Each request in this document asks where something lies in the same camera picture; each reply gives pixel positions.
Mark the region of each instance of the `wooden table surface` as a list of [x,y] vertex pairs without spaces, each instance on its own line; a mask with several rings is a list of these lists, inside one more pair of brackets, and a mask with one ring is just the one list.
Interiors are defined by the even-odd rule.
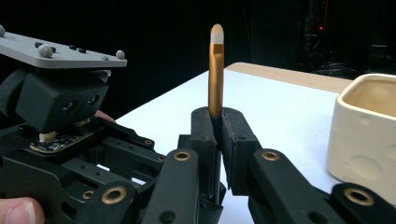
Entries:
[[226,69],[331,92],[341,92],[353,81],[338,77],[326,77],[252,63],[233,63],[226,67]]

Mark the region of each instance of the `gold pen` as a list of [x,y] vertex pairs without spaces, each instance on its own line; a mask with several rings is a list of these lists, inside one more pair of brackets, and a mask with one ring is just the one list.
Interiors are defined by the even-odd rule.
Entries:
[[224,82],[224,33],[221,25],[213,26],[209,47],[208,110],[211,118],[221,117]]

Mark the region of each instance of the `hole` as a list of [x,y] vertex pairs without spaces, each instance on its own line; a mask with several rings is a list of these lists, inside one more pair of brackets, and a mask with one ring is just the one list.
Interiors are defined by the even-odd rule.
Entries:
[[117,199],[120,196],[121,196],[121,192],[119,192],[118,190],[110,191],[107,195],[108,199],[110,200]]
[[88,191],[85,191],[85,192],[82,194],[82,198],[84,198],[84,199],[90,199],[90,198],[92,197],[92,195],[93,195],[93,190],[88,190]]
[[345,189],[344,194],[353,203],[357,203],[363,206],[372,206],[374,204],[373,197],[364,190]]
[[311,221],[313,221],[314,223],[317,223],[317,224],[326,224],[329,222],[329,219],[327,219],[325,216],[323,216],[319,212],[310,212],[308,214],[308,217],[309,217],[309,219],[311,219]]
[[126,196],[126,188],[122,186],[114,187],[105,191],[102,195],[102,202],[106,204],[119,203]]
[[170,211],[164,211],[160,214],[161,223],[172,223],[176,220],[176,215]]
[[76,179],[83,185],[89,186],[93,189],[98,189],[99,186],[93,182],[91,182],[90,180],[84,178],[84,176],[82,175],[76,175]]
[[43,43],[35,42],[35,47],[36,47],[36,48],[40,47],[41,45],[43,45]]
[[277,161],[280,159],[279,154],[272,151],[265,151],[262,153],[262,157],[268,161]]
[[93,95],[87,102],[88,105],[94,105],[99,100],[99,95]]
[[68,203],[62,203],[61,205],[62,211],[64,214],[72,220],[76,219],[77,210],[70,206]]
[[76,107],[76,104],[77,104],[77,102],[74,100],[68,102],[67,104],[64,105],[63,112],[68,113],[68,112],[72,111]]
[[174,158],[177,161],[187,161],[191,158],[191,155],[187,152],[178,152],[175,154]]

